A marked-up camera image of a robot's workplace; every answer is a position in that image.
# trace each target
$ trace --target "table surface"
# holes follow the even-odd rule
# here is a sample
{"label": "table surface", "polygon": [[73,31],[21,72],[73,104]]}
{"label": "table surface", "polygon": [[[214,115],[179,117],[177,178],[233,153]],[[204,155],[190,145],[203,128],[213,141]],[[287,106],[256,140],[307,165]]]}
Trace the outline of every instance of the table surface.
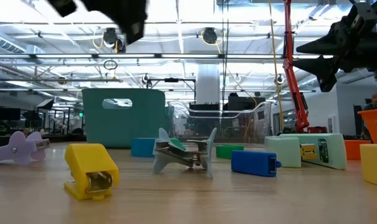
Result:
{"label": "table surface", "polygon": [[66,147],[52,144],[46,160],[27,167],[0,164],[0,224],[377,223],[377,185],[363,181],[359,161],[347,170],[304,163],[267,178],[234,173],[229,160],[213,158],[211,180],[178,164],[152,175],[152,159],[110,150],[121,180],[114,195],[77,201],[63,189],[72,179]]}

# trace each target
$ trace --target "white column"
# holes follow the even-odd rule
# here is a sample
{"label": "white column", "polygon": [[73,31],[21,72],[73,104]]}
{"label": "white column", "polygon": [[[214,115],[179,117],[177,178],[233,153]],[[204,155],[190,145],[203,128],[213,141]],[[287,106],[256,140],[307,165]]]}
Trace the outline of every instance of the white column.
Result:
{"label": "white column", "polygon": [[219,64],[200,64],[197,72],[197,104],[220,102]]}

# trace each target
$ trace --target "yellow plastic block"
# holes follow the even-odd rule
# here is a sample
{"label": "yellow plastic block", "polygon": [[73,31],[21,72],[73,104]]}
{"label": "yellow plastic block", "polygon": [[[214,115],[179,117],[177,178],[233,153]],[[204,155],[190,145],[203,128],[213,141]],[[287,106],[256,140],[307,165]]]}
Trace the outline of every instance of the yellow plastic block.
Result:
{"label": "yellow plastic block", "polygon": [[360,145],[363,179],[377,185],[377,144]]}
{"label": "yellow plastic block", "polygon": [[317,155],[315,153],[315,144],[301,144],[300,153],[303,160],[317,159]]}
{"label": "yellow plastic block", "polygon": [[119,184],[119,171],[101,144],[70,144],[65,151],[74,182],[64,187],[78,200],[101,200]]}

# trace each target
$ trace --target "gray plastic stand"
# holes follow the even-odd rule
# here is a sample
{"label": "gray plastic stand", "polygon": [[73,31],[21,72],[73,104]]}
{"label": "gray plastic stand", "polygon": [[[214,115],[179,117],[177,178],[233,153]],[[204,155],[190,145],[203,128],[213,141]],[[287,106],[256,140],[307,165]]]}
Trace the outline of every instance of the gray plastic stand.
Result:
{"label": "gray plastic stand", "polygon": [[198,145],[198,151],[184,151],[175,146],[162,128],[159,129],[159,138],[154,147],[154,166],[152,171],[155,174],[161,172],[165,166],[171,162],[176,162],[192,168],[194,164],[202,165],[207,170],[207,176],[212,178],[212,146],[216,135],[216,128],[213,129],[211,135],[204,141],[191,141]]}

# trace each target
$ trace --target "red robotic arm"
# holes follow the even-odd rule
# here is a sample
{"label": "red robotic arm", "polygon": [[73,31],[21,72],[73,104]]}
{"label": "red robotic arm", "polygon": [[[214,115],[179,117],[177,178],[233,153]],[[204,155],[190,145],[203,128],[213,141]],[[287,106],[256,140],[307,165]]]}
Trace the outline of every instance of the red robotic arm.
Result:
{"label": "red robotic arm", "polygon": [[294,104],[296,114],[296,132],[304,133],[304,128],[309,126],[307,120],[307,112],[304,101],[300,95],[298,82],[296,81],[294,69],[292,68],[293,54],[294,54],[294,41],[291,26],[291,0],[284,0],[285,5],[285,18],[286,18],[286,31],[285,31],[285,51],[283,67],[286,72],[289,91],[291,92],[292,102]]}

